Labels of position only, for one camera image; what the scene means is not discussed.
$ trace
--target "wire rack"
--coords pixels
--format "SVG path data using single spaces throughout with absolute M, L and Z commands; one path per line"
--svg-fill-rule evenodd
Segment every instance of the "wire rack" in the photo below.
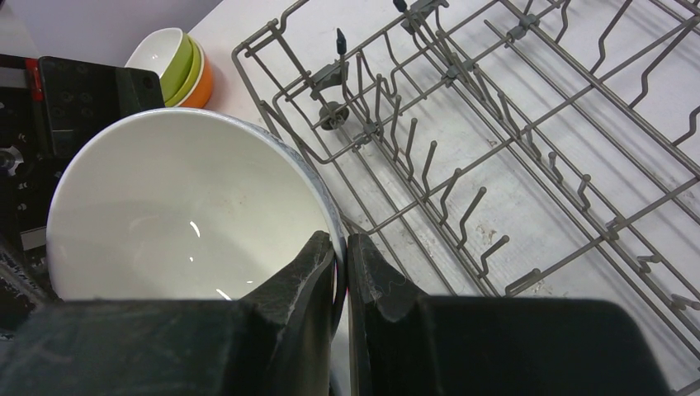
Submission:
M 676 394 L 700 389 L 698 0 L 394 1 L 350 50 L 287 39 L 306 3 L 232 60 L 348 232 L 429 292 L 611 299 Z

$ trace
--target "dishwasher rack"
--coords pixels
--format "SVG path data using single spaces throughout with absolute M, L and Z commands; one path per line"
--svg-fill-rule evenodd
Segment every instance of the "dishwasher rack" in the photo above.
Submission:
M 401 246 L 391 243 L 385 235 L 392 224 L 402 224 L 407 238 L 422 253 L 421 261 L 432 268 L 446 291 L 453 295 L 461 293 L 431 253 L 429 243 L 417 236 L 414 225 L 406 220 L 406 215 L 412 211 L 421 213 L 431 228 L 430 232 L 437 236 L 436 242 L 433 242 L 451 253 L 475 291 L 482 295 L 524 294 L 526 290 L 541 285 L 553 274 L 565 271 L 571 262 L 587 252 L 597 251 L 602 261 L 627 285 L 626 293 L 635 295 L 645 309 L 654 315 L 655 320 L 668 328 L 674 337 L 672 342 L 685 348 L 694 358 L 694 362 L 689 364 L 698 367 L 700 326 L 698 318 L 693 315 L 700 310 L 700 293 L 687 269 L 673 264 L 661 252 L 663 247 L 651 242 L 636 227 L 636 223 L 662 205 L 674 205 L 689 222 L 700 226 L 697 209 L 683 198 L 683 193 L 695 186 L 700 177 L 700 167 L 683 149 L 685 144 L 697 139 L 694 135 L 698 131 L 700 97 L 696 107 L 686 113 L 687 129 L 673 138 L 654 127 L 636 108 L 655 89 L 654 84 L 649 83 L 650 77 L 654 76 L 655 70 L 659 72 L 659 66 L 669 54 L 678 51 L 683 41 L 696 40 L 700 36 L 700 7 L 698 0 L 643 1 L 651 5 L 651 10 L 664 15 L 664 18 L 673 18 L 676 22 L 674 27 L 656 35 L 654 40 L 636 49 L 605 73 L 601 70 L 611 66 L 608 39 L 616 32 L 621 21 L 628 18 L 632 0 L 611 6 L 617 11 L 605 21 L 603 30 L 573 38 L 597 44 L 598 58 L 589 66 L 584 66 L 584 62 L 572 54 L 574 51 L 570 49 L 574 46 L 562 44 L 570 31 L 570 8 L 573 9 L 576 3 L 571 0 L 523 0 L 520 5 L 515 5 L 510 0 L 492 0 L 470 15 L 462 16 L 458 23 L 449 28 L 443 28 L 444 20 L 441 21 L 445 13 L 450 12 L 447 0 L 418 0 L 410 7 L 403 1 L 394 0 L 400 15 L 355 48 L 347 50 L 348 39 L 341 30 L 337 30 L 334 37 L 336 54 L 327 48 L 329 57 L 332 55 L 337 58 L 329 59 L 326 66 L 314 72 L 304 67 L 300 56 L 292 49 L 293 43 L 285 35 L 288 20 L 309 2 L 300 0 L 285 10 L 279 20 L 270 21 L 237 46 L 232 53 L 232 60 L 267 128 L 278 137 L 281 137 L 280 131 L 284 132 L 296 144 L 305 160 L 322 174 L 324 169 L 336 172 L 334 174 L 338 177 L 331 181 L 324 176 L 324 180 L 338 203 L 348 231 L 369 233 L 385 247 L 393 263 L 408 279 L 412 279 L 411 268 L 397 253 Z M 489 19 L 483 19 L 487 12 L 496 7 L 509 14 L 512 19 L 510 28 L 498 28 Z M 545 20 L 550 21 L 549 26 L 557 21 L 560 27 L 553 33 L 548 33 L 541 26 Z M 492 34 L 492 44 L 478 53 L 465 50 L 465 46 L 456 38 L 456 32 L 465 26 L 482 23 Z M 521 45 L 521 41 L 526 38 L 545 45 L 570 72 L 582 78 L 583 87 L 569 93 L 571 90 L 560 84 L 551 70 L 541 67 L 528 54 L 527 46 Z M 407 48 L 405 43 L 412 46 L 412 54 L 404 60 L 399 60 L 395 53 L 397 40 L 404 41 L 402 48 Z M 366 48 L 370 45 L 381 47 L 388 59 L 373 64 L 366 55 Z M 273 46 L 284 51 L 290 60 L 295 77 L 289 81 L 281 81 L 263 60 L 264 52 Z M 486 59 L 501 52 L 517 56 L 523 66 L 527 66 L 531 73 L 534 72 L 548 86 L 548 92 L 556 95 L 559 104 L 538 118 L 531 118 L 522 108 L 523 102 L 518 104 L 518 100 L 507 93 L 506 87 L 499 85 L 499 78 L 481 66 Z M 409 70 L 417 62 L 433 68 L 439 76 L 432 86 L 422 87 L 416 74 Z M 641 75 L 636 77 L 635 89 L 639 90 L 641 85 L 641 93 L 631 101 L 625 101 L 608 86 L 608 81 L 619 74 L 635 73 L 631 70 L 638 67 L 640 62 L 644 63 L 644 68 Z M 387 64 L 391 69 L 386 75 L 371 71 L 371 68 Z M 275 95 L 266 100 L 259 96 L 249 77 L 251 65 L 259 67 L 274 84 L 277 91 Z M 412 118 L 407 130 L 404 128 L 403 136 L 397 135 L 402 130 L 400 120 L 404 113 L 426 101 L 438 90 L 452 90 L 457 98 L 452 103 L 453 109 L 469 111 L 478 117 L 483 130 L 491 133 L 493 138 L 489 140 L 490 148 L 478 158 L 454 169 L 448 177 L 434 181 L 431 168 L 436 167 L 435 164 L 440 159 L 440 140 L 432 140 L 428 147 L 423 148 L 423 151 L 427 150 L 424 157 L 416 154 L 417 147 L 414 145 L 417 144 L 417 136 L 426 134 L 431 125 L 423 125 L 419 118 Z M 612 105 L 619 116 L 635 125 L 645 139 L 649 139 L 668 156 L 669 163 L 672 160 L 674 166 L 681 167 L 688 174 L 688 180 L 672 183 L 658 176 L 658 172 L 645 158 L 641 158 L 639 153 L 618 138 L 617 131 L 609 130 L 598 119 L 595 111 L 590 111 L 581 104 L 581 98 L 590 95 L 589 92 L 595 92 L 601 101 Z M 311 114 L 309 110 L 314 106 L 318 109 L 318 115 Z M 606 192 L 596 187 L 596 179 L 587 173 L 585 166 L 577 164 L 542 130 L 542 125 L 548 120 L 567 111 L 575 111 L 577 117 L 587 123 L 587 128 L 593 128 L 598 138 L 608 142 L 620 158 L 624 158 L 628 165 L 634 167 L 660 191 L 660 195 L 628 214 L 625 214 L 619 204 L 608 199 Z M 404 140 L 405 143 L 400 144 L 399 140 Z M 370 148 L 381 158 L 381 165 L 367 157 Z M 518 237 L 517 230 L 510 229 L 510 235 L 502 235 L 495 241 L 489 238 L 490 245 L 486 249 L 473 252 L 469 249 L 472 237 L 471 230 L 467 227 L 473 216 L 478 215 L 480 202 L 485 196 L 498 192 L 490 189 L 487 192 L 487 186 L 480 186 L 471 196 L 455 197 L 453 194 L 455 185 L 465 175 L 487 166 L 484 163 L 497 155 L 514 158 L 530 177 L 532 186 L 541 189 L 548 197 L 547 204 L 556 208 L 568 227 L 577 230 L 585 238 L 584 244 L 569 251 L 560 260 L 532 267 L 502 286 L 497 286 L 492 281 L 494 273 L 502 267 L 496 257 L 499 250 L 511 243 L 511 239 Z M 347 163 L 343 163 L 343 160 L 348 157 L 352 157 L 353 163 L 364 169 L 368 176 L 364 183 L 371 185 L 371 188 L 360 187 L 346 176 Z M 385 188 L 378 167 L 383 172 L 392 172 L 400 180 L 400 188 L 408 199 L 406 205 L 400 207 L 395 203 L 395 197 Z M 349 192 L 349 196 L 357 202 L 369 226 L 360 224 L 357 216 L 349 214 L 339 201 L 343 191 L 331 186 L 337 185 L 338 181 L 344 182 L 343 188 L 347 187 L 347 190 L 343 191 Z M 374 191 L 375 196 L 368 196 L 369 190 Z M 449 204 L 450 200 L 456 198 L 468 201 L 469 205 L 457 212 L 454 205 Z M 391 212 L 384 219 L 375 219 L 376 216 L 368 209 L 368 201 L 376 199 L 385 200 L 391 207 Z M 621 242 L 622 233 L 625 233 L 626 238 L 635 239 L 634 250 L 630 244 Z M 696 262 L 698 257 L 688 259 Z M 661 268 L 673 277 L 672 282 L 660 282 L 655 277 Z M 700 379 L 685 382 L 675 388 L 676 394 L 691 394 L 700 389 Z

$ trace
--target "white surface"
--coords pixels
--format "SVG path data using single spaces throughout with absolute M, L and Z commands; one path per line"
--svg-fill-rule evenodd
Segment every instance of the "white surface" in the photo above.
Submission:
M 308 178 L 270 142 L 193 109 L 140 113 L 103 130 L 70 163 L 51 204 L 56 293 L 238 299 L 314 231 L 333 236 Z
M 40 55 L 122 66 L 150 32 L 164 27 L 189 31 L 220 0 L 6 2 Z
M 37 58 L 39 51 L 9 4 L 0 7 L 0 54 Z
M 154 31 L 136 46 L 125 66 L 150 70 L 161 78 L 184 38 L 184 32 L 177 27 Z

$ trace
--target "gray wire rack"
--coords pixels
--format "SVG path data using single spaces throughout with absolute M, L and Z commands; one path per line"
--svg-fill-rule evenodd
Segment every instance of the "gray wire rack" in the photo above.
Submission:
M 700 225 L 700 215 L 680 197 L 683 192 L 696 185 L 700 177 L 700 167 L 683 150 L 684 142 L 691 139 L 697 132 L 700 106 L 691 110 L 687 118 L 688 129 L 675 139 L 667 138 L 635 110 L 636 106 L 649 94 L 649 77 L 655 69 L 683 40 L 691 35 L 700 35 L 699 1 L 643 1 L 653 5 L 656 11 L 664 13 L 678 23 L 673 29 L 658 35 L 644 48 L 603 74 L 597 72 L 608 58 L 606 39 L 625 18 L 632 0 L 620 2 L 615 6 L 618 11 L 603 31 L 581 38 L 581 40 L 596 40 L 598 43 L 599 57 L 588 67 L 561 45 L 570 27 L 567 12 L 572 3 L 571 0 L 541 0 L 537 2 L 539 4 L 528 0 L 520 7 L 509 0 L 492 0 L 448 29 L 443 28 L 441 23 L 441 13 L 446 12 L 449 7 L 447 0 L 418 0 L 410 7 L 407 7 L 404 2 L 394 1 L 400 15 L 357 47 L 346 50 L 346 39 L 338 30 L 336 49 L 338 58 L 316 72 L 308 71 L 303 66 L 285 36 L 288 18 L 308 2 L 308 0 L 300 0 L 285 10 L 279 20 L 269 22 L 236 47 L 232 53 L 232 60 L 268 129 L 278 137 L 281 136 L 280 130 L 285 132 L 297 145 L 307 162 L 319 170 L 331 167 L 345 182 L 353 199 L 362 208 L 371 225 L 369 228 L 363 228 L 357 219 L 345 213 L 343 206 L 339 205 L 348 231 L 369 233 L 375 240 L 381 241 L 386 247 L 386 252 L 407 278 L 411 279 L 410 271 L 407 271 L 406 265 L 396 254 L 396 249 L 400 247 L 392 246 L 385 236 L 385 230 L 390 224 L 402 223 L 423 254 L 424 262 L 432 267 L 450 293 L 454 295 L 458 293 L 430 254 L 426 243 L 418 238 L 412 225 L 407 222 L 405 215 L 411 210 L 420 210 L 423 213 L 424 218 L 432 226 L 433 232 L 440 238 L 439 243 L 453 255 L 464 273 L 471 279 L 474 287 L 483 295 L 520 295 L 553 273 L 561 271 L 585 253 L 598 251 L 600 257 L 629 287 L 629 291 L 638 296 L 646 308 L 673 333 L 676 337 L 674 342 L 679 342 L 695 359 L 700 360 L 700 350 L 698 350 L 700 328 L 698 328 L 698 321 L 691 314 L 693 311 L 700 310 L 700 293 L 692 284 L 688 274 L 684 274 L 670 262 L 635 226 L 638 220 L 666 203 L 677 206 L 687 219 Z M 493 7 L 502 7 L 511 14 L 513 19 L 511 29 L 504 31 L 489 20 L 479 21 L 480 16 Z M 540 27 L 543 18 L 559 18 L 560 29 L 555 37 Z M 494 41 L 480 53 L 468 54 L 454 38 L 455 32 L 464 26 L 476 23 L 485 23 L 493 33 Z M 394 40 L 401 31 L 404 31 L 406 40 L 413 42 L 414 50 L 412 55 L 399 61 L 395 56 Z M 556 78 L 539 67 L 527 51 L 521 48 L 519 42 L 525 36 L 536 37 L 571 71 L 585 80 L 587 85 L 574 94 L 567 93 Z M 281 82 L 260 56 L 273 43 L 284 51 L 294 67 L 296 78 L 289 83 Z M 392 65 L 388 77 L 372 73 L 370 62 L 365 56 L 367 46 L 381 45 L 381 43 L 388 54 L 386 62 L 391 62 Z M 497 83 L 498 79 L 491 77 L 479 65 L 483 59 L 499 51 L 510 51 L 516 54 L 553 92 L 556 92 L 561 99 L 560 104 L 535 120 L 528 118 L 526 112 Z M 658 54 L 641 73 L 641 93 L 632 101 L 626 102 L 606 83 L 619 73 L 628 70 L 630 65 L 640 59 L 648 59 L 649 53 Z M 241 57 L 252 59 L 261 68 L 277 88 L 276 95 L 268 101 L 259 97 Z M 442 77 L 434 81 L 431 87 L 421 87 L 409 71 L 409 66 L 415 62 L 429 65 Z M 405 87 L 397 83 L 398 78 L 408 82 L 407 87 L 412 91 L 402 91 Z M 436 157 L 438 142 L 433 140 L 430 143 L 425 158 L 416 158 L 413 146 L 416 134 L 421 133 L 419 121 L 416 118 L 410 121 L 405 144 L 398 142 L 396 131 L 399 119 L 404 113 L 441 89 L 452 90 L 461 101 L 455 103 L 454 107 L 459 111 L 474 112 L 483 122 L 483 128 L 490 131 L 496 140 L 489 151 L 466 166 L 455 169 L 450 177 L 440 182 L 431 182 L 428 175 Z M 327 92 L 332 90 L 335 92 L 339 90 L 342 99 L 328 100 Z M 636 125 L 641 133 L 651 139 L 660 150 L 667 153 L 676 165 L 685 169 L 691 177 L 676 186 L 669 186 L 669 183 L 658 177 L 643 159 L 618 140 L 615 131 L 608 130 L 585 106 L 580 105 L 580 99 L 589 92 L 596 92 L 608 104 L 612 104 L 619 115 Z M 411 99 L 405 101 L 403 97 L 411 97 Z M 300 101 L 315 103 L 319 109 L 318 118 L 314 115 L 312 120 L 307 114 L 308 111 L 302 109 Z M 294 117 L 303 119 L 305 125 L 293 125 L 290 122 L 290 115 L 282 109 L 282 104 L 292 106 L 296 112 Z M 381 113 L 384 109 L 389 109 L 390 114 L 382 117 Z M 622 158 L 625 158 L 661 191 L 661 195 L 635 213 L 624 215 L 595 186 L 595 180 L 584 169 L 579 169 L 575 162 L 541 131 L 545 121 L 558 116 L 564 109 L 573 109 L 586 120 L 589 126 L 598 132 L 599 138 L 611 144 Z M 310 134 L 302 136 L 300 129 Z M 344 141 L 342 147 L 333 148 L 332 144 L 328 144 L 331 133 L 334 139 Z M 376 175 L 376 169 L 363 156 L 362 149 L 366 146 L 374 147 L 381 154 L 384 166 L 401 180 L 402 187 L 411 200 L 410 203 L 403 207 L 395 203 L 391 194 L 384 188 L 381 179 Z M 497 268 L 492 262 L 492 256 L 510 241 L 510 237 L 501 236 L 478 255 L 471 252 L 467 246 L 469 231 L 466 229 L 466 224 L 487 194 L 486 187 L 481 186 L 473 196 L 466 197 L 471 202 L 461 213 L 451 213 L 451 206 L 447 201 L 452 197 L 451 193 L 458 180 L 482 166 L 493 156 L 503 153 L 513 156 L 532 179 L 533 185 L 541 188 L 548 196 L 552 207 L 559 210 L 561 218 L 566 219 L 570 227 L 578 230 L 588 242 L 558 262 L 546 266 L 543 263 L 542 267 L 532 268 L 529 272 L 521 274 L 517 280 L 499 288 L 491 280 Z M 364 196 L 361 189 L 350 182 L 346 176 L 347 170 L 343 168 L 340 160 L 347 156 L 354 156 L 365 169 L 369 175 L 365 182 L 374 183 L 377 196 L 389 203 L 393 209 L 392 214 L 379 221 L 374 219 L 372 212 L 367 208 L 369 198 Z M 574 180 L 565 182 L 565 174 L 572 175 Z M 607 208 L 612 215 L 608 219 L 601 220 L 600 216 L 592 213 L 591 200 Z M 627 245 L 620 243 L 619 235 L 623 231 L 631 233 L 644 250 L 631 251 Z M 696 262 L 698 257 L 690 259 Z M 661 267 L 672 274 L 677 281 L 674 285 L 679 285 L 678 287 L 674 286 L 669 290 L 666 284 L 656 280 L 655 271 Z M 691 394 L 698 389 L 700 389 L 700 379 L 676 390 L 675 393 Z

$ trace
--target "white bowl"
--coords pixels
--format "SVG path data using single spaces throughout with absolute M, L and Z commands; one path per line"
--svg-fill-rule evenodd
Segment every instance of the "white bowl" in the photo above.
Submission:
M 187 79 L 194 50 L 185 32 L 169 27 L 146 36 L 126 61 L 126 67 L 155 72 L 163 99 L 169 101 Z
M 212 111 L 146 111 L 90 140 L 61 177 L 50 277 L 63 299 L 237 299 L 316 230 L 342 265 L 338 212 L 293 149 Z

